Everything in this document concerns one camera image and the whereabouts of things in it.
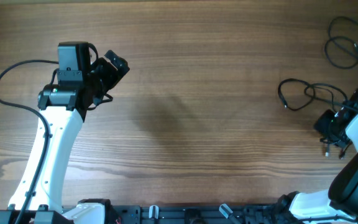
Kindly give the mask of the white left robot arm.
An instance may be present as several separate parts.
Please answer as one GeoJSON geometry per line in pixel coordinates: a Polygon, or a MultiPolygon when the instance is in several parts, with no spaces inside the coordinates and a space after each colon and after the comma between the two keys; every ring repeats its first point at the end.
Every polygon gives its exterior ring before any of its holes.
{"type": "Polygon", "coordinates": [[[128,62],[108,50],[103,57],[89,42],[61,42],[58,67],[38,95],[38,108],[0,99],[35,114],[37,133],[29,160],[0,223],[121,223],[108,199],[84,199],[64,209],[62,192],[73,143],[87,112],[113,100],[113,89],[129,72],[128,62]]]}

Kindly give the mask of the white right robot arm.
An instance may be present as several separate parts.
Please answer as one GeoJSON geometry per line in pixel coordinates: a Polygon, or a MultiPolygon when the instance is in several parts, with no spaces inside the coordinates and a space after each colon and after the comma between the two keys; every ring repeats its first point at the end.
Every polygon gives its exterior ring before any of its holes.
{"type": "Polygon", "coordinates": [[[327,190],[285,195],[277,212],[293,223],[358,223],[358,89],[339,111],[325,111],[314,129],[322,141],[341,148],[341,157],[350,145],[357,152],[327,190]]]}

